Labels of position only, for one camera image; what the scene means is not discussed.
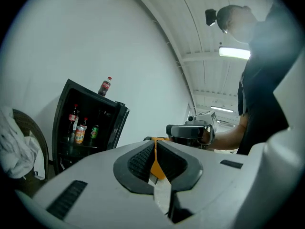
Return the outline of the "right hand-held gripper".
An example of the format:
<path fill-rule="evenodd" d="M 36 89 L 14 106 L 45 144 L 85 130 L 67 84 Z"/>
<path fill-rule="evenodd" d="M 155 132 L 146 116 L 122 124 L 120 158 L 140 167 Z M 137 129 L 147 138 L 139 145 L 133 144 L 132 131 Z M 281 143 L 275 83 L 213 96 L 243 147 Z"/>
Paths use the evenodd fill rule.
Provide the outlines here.
<path fill-rule="evenodd" d="M 215 139 L 218 128 L 216 113 L 214 110 L 190 115 L 183 125 L 167 125 L 166 134 L 180 144 L 202 148 L 201 138 L 203 130 L 210 133 L 210 143 Z"/>

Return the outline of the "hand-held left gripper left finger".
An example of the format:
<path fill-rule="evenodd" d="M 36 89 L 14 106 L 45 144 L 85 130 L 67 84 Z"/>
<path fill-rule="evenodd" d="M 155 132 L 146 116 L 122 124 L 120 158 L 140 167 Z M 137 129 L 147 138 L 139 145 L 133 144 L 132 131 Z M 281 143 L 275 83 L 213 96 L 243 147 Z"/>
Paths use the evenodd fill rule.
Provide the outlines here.
<path fill-rule="evenodd" d="M 96 153 L 64 170 L 34 201 L 70 227 L 171 227 L 148 183 L 154 142 Z"/>

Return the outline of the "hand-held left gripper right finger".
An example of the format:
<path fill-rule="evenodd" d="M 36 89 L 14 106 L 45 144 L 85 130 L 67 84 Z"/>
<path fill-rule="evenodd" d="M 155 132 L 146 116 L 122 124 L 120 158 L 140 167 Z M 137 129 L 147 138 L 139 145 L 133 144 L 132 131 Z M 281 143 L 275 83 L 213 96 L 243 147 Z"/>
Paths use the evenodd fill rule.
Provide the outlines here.
<path fill-rule="evenodd" d="M 225 191 L 240 174 L 246 156 L 157 141 L 157 161 L 171 184 L 168 217 L 177 224 Z"/>

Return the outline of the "person's right hand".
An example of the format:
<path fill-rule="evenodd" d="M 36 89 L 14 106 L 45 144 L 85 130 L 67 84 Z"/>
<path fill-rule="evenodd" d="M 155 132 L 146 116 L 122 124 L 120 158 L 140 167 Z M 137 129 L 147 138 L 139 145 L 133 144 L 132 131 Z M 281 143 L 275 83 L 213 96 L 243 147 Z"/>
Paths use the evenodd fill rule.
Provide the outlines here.
<path fill-rule="evenodd" d="M 203 130 L 203 135 L 200 142 L 203 145 L 209 145 L 210 143 L 210 133 L 206 129 Z"/>

